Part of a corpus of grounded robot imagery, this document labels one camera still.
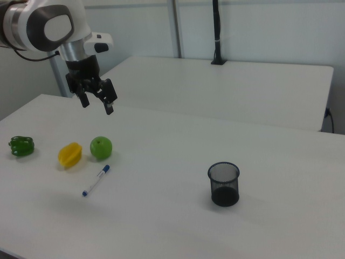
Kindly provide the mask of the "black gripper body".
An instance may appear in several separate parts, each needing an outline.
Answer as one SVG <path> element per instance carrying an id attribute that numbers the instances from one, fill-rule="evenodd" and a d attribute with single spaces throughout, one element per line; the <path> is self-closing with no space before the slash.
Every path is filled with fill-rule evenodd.
<path id="1" fill-rule="evenodd" d="M 71 93 L 79 96 L 82 93 L 89 92 L 96 97 L 103 98 L 100 86 L 100 68 L 95 55 L 79 61 L 66 61 L 66 65 L 68 68 L 66 80 Z"/>

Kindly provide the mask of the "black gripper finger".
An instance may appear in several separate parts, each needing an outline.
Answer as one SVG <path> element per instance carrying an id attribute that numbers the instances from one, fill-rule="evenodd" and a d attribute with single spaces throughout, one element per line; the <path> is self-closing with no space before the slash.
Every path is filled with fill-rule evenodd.
<path id="1" fill-rule="evenodd" d="M 89 106 L 89 100 L 88 100 L 87 94 L 85 92 L 85 89 L 81 85 L 77 87 L 77 97 L 80 100 L 83 108 L 86 108 L 87 106 Z"/>
<path id="2" fill-rule="evenodd" d="M 110 79 L 99 81 L 95 96 L 102 101 L 107 115 L 114 112 L 113 102 L 118 96 Z"/>

